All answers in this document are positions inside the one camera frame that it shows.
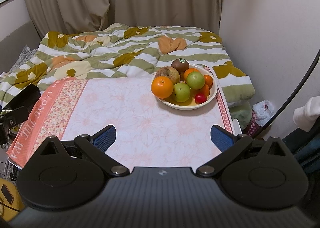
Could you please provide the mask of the yellow red apple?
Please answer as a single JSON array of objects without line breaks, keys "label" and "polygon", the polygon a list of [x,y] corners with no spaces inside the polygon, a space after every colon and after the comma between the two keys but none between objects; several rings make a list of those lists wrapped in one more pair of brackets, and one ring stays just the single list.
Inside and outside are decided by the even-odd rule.
[{"label": "yellow red apple", "polygon": [[173,84],[180,82],[180,73],[173,67],[161,67],[158,69],[155,77],[160,76],[169,78]]}]

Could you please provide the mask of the white plastic bag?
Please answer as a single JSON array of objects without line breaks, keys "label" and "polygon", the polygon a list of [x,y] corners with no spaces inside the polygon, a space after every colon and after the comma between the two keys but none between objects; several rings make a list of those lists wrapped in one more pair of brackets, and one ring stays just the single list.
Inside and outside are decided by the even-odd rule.
[{"label": "white plastic bag", "polygon": [[264,100],[256,103],[252,108],[252,119],[247,126],[246,133],[249,136],[256,134],[274,114],[274,106],[268,101]]}]

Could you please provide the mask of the cream bowl with cartoon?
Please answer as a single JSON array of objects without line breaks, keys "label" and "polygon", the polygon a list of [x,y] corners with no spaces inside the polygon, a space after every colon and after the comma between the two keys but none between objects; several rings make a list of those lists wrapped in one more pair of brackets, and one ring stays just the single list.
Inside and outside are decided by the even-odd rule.
[{"label": "cream bowl with cartoon", "polygon": [[[199,72],[200,72],[203,76],[204,76],[204,75],[210,75],[210,76],[212,76],[212,74],[211,74],[209,71],[205,70],[203,67],[197,67],[197,66],[192,65],[192,64],[191,64],[189,67],[190,67],[190,68],[198,69]],[[194,89],[191,89],[191,88],[190,88],[190,91],[191,91],[190,98],[189,98],[187,101],[182,102],[182,103],[176,102],[176,101],[173,99],[172,95],[171,95],[170,97],[166,98],[166,99],[159,99],[159,98],[157,98],[157,97],[156,97],[156,98],[157,98],[159,101],[163,102],[164,104],[166,104],[167,106],[169,106],[169,107],[171,107],[171,108],[180,109],[180,110],[193,110],[193,109],[197,109],[197,108],[200,108],[200,107],[205,106],[206,104],[210,103],[210,101],[212,101],[212,100],[216,97],[216,94],[217,94],[217,84],[216,84],[216,81],[215,81],[215,80],[213,80],[213,81],[214,81],[214,82],[213,82],[213,85],[212,85],[212,87],[210,88],[210,95],[207,97],[207,101],[206,101],[205,103],[203,103],[203,104],[196,104],[194,97],[195,97],[195,95],[196,95],[197,93],[199,93],[199,90],[194,90]],[[187,83],[184,81],[183,77],[180,77],[180,82],[179,82],[179,83],[185,83],[185,84],[187,84]]]}]

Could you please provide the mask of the pink floral table cloth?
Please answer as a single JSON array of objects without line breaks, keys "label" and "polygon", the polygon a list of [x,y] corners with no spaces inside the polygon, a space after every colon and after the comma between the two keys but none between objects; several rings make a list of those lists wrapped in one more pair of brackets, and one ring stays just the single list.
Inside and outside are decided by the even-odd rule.
[{"label": "pink floral table cloth", "polygon": [[108,125],[115,127],[116,140],[106,154],[129,169],[198,168],[219,155],[212,126],[234,130],[222,90],[198,109],[178,110],[152,94],[151,82],[148,76],[55,81],[20,127],[9,158],[23,167],[50,135],[73,140]]}]

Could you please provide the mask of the red tomato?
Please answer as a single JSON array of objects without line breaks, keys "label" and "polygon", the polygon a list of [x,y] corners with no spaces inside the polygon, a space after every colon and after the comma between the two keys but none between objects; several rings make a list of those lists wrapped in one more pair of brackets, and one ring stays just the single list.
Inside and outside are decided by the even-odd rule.
[{"label": "red tomato", "polygon": [[194,97],[196,104],[203,104],[207,101],[206,95],[203,93],[197,93]]}]

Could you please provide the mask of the medium orange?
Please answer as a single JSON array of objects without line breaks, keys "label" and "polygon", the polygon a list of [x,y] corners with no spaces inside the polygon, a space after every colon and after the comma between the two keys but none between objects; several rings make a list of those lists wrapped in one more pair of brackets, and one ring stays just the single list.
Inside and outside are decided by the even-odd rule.
[{"label": "medium orange", "polygon": [[151,91],[155,97],[159,99],[166,99],[172,95],[174,85],[168,77],[155,77],[151,84]]}]

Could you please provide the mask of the small mandarin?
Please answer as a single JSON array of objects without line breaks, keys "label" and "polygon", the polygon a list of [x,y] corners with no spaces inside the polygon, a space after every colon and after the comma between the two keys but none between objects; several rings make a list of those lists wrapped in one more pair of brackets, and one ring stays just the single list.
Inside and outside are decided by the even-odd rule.
[{"label": "small mandarin", "polygon": [[211,88],[213,85],[213,78],[210,75],[204,75],[205,84]]},{"label": "small mandarin", "polygon": [[199,92],[200,92],[201,94],[203,94],[205,97],[208,97],[208,96],[210,95],[210,87],[209,87],[207,84],[205,84],[205,85],[199,90]]}]

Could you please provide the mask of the large orange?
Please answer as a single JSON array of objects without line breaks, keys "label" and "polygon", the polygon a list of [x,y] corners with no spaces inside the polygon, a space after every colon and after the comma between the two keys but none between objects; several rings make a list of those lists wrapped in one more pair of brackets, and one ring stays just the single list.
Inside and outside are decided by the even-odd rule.
[{"label": "large orange", "polygon": [[183,79],[184,79],[184,81],[186,81],[188,75],[189,75],[190,73],[193,73],[193,72],[199,72],[199,70],[198,70],[198,69],[195,69],[195,68],[189,68],[189,69],[187,69],[187,70],[183,73]]}]

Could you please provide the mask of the green apple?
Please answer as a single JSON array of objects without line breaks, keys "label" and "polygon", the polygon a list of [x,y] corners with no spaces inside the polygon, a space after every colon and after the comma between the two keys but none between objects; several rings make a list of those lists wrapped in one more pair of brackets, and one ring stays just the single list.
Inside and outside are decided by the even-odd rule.
[{"label": "green apple", "polygon": [[199,90],[205,85],[205,78],[200,72],[193,71],[187,76],[186,83],[191,89]]},{"label": "green apple", "polygon": [[185,102],[190,98],[190,88],[185,83],[177,83],[174,85],[174,92],[172,94],[173,99],[176,102]]}]

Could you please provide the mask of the white sock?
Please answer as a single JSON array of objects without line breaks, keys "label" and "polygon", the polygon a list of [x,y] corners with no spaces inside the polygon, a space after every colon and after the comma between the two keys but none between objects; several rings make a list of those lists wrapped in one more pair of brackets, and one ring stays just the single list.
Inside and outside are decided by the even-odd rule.
[{"label": "white sock", "polygon": [[314,96],[307,103],[296,108],[293,113],[295,125],[305,132],[309,132],[320,115],[320,97]]}]

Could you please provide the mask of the brown kiwi with sticker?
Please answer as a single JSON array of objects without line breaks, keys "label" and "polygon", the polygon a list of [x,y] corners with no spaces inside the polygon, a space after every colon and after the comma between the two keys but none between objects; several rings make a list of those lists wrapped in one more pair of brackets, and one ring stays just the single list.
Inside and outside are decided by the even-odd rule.
[{"label": "brown kiwi with sticker", "polygon": [[179,73],[183,73],[188,70],[189,66],[189,62],[183,58],[178,58],[171,64],[171,67],[175,68]]}]

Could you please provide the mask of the green striped floral blanket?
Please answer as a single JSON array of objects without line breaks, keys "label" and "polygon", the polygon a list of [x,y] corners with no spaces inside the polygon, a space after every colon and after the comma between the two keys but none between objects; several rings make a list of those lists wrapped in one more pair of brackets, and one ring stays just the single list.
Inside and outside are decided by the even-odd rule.
[{"label": "green striped floral blanket", "polygon": [[1,106],[29,84],[44,91],[65,77],[148,76],[179,58],[212,68],[229,107],[247,102],[255,94],[251,79],[233,65],[217,34],[195,27],[114,23],[95,32],[48,32],[35,55],[1,82]]}]

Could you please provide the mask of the yellow box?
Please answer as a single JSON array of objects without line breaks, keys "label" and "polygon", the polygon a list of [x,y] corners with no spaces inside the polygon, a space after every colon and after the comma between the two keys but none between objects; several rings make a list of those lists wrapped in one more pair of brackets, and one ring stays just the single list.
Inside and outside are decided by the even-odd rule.
[{"label": "yellow box", "polygon": [[25,208],[25,205],[14,183],[1,178],[0,187],[1,217],[10,221]]}]

